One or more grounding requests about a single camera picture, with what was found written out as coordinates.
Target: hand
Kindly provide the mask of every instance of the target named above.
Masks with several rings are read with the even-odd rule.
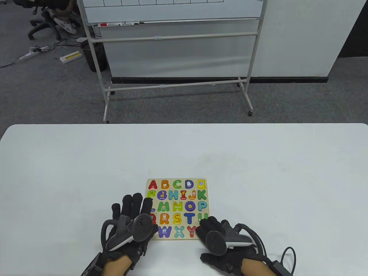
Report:
[[[210,231],[221,232],[221,226],[227,222],[223,220],[221,223],[213,216],[208,219],[202,219],[197,227],[196,233],[199,239],[205,244],[206,235]],[[208,265],[214,266],[217,269],[226,273],[234,273],[235,275],[243,275],[242,265],[243,260],[247,257],[256,254],[256,250],[253,246],[247,247],[234,247],[228,248],[226,254],[223,256],[215,256],[209,253],[203,253],[201,255],[201,261]]]
[[[145,198],[140,193],[136,193],[133,196],[126,195],[123,198],[123,205],[120,211],[120,204],[115,203],[112,205],[111,209],[113,211],[113,219],[119,220],[120,215],[129,216],[130,219],[135,219],[139,214],[150,214],[152,209],[152,198]],[[158,226],[154,225],[153,230],[149,237],[142,241],[136,242],[132,241],[130,243],[124,244],[119,249],[109,252],[111,256],[111,260],[108,262],[103,271],[103,276],[122,276],[130,269],[133,269],[134,266],[139,261],[140,257],[146,254],[147,245],[153,235],[158,231]],[[116,227],[113,227],[110,231],[109,240],[116,233]]]

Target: whiteboard stand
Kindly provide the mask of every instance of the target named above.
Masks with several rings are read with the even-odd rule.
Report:
[[[83,0],[77,0],[79,9],[81,11],[81,17],[83,21],[84,30],[86,31],[86,36],[88,39],[88,43],[91,49],[93,62],[96,67],[97,77],[100,82],[100,87],[102,90],[102,95],[105,100],[105,112],[103,115],[103,121],[109,124],[109,106],[111,95],[115,94],[117,91],[128,91],[128,90],[142,90],[142,89],[151,89],[151,88],[169,88],[169,87],[184,87],[184,86],[199,86],[199,85],[216,85],[216,84],[237,84],[240,87],[244,100],[248,106],[248,116],[252,116],[253,114],[253,106],[248,96],[248,88],[249,82],[252,75],[252,69],[254,65],[254,59],[257,52],[259,36],[261,34],[263,20],[265,17],[267,1],[268,0],[260,0],[263,1],[262,11],[259,17],[245,17],[245,18],[237,18],[237,20],[258,20],[257,31],[255,32],[237,32],[237,33],[213,33],[213,34],[203,34],[203,35],[178,35],[178,36],[153,36],[153,37],[138,37],[138,38],[114,38],[114,39],[93,39],[91,38],[91,34],[88,29],[88,21],[85,13],[85,7],[83,4]],[[221,18],[221,19],[213,19],[213,20],[232,20],[233,18]],[[200,21],[200,20],[188,20],[191,22]],[[98,65],[97,56],[95,52],[95,48],[93,46],[94,43],[103,43],[103,42],[127,42],[127,41],[145,41],[145,40],[169,40],[169,39],[206,39],[206,38],[220,38],[220,37],[230,37],[230,36],[255,36],[254,46],[252,50],[252,55],[250,59],[250,64],[248,67],[248,73],[246,78],[238,77],[235,80],[228,81],[208,81],[208,82],[194,82],[194,83],[182,83],[182,84],[160,84],[160,85],[151,85],[151,86],[137,86],[137,87],[124,87],[124,88],[105,88],[103,84],[103,79],[101,75],[101,71]]]

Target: whiteboard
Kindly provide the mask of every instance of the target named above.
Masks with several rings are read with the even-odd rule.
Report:
[[[262,0],[83,0],[88,22],[260,17]]]

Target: wrist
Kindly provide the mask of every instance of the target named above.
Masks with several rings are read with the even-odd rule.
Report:
[[[263,262],[250,259],[243,259],[241,272],[245,276],[276,276]]]
[[[124,255],[115,261],[107,261],[103,267],[102,276],[122,276],[133,264],[132,260]]]

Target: white wall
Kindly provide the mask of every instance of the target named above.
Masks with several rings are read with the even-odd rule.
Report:
[[[327,76],[365,1],[269,0],[253,76]]]
[[[269,0],[254,77],[325,77],[365,0]],[[255,21],[101,28],[103,38],[241,32]],[[250,37],[106,43],[113,77],[246,76]]]

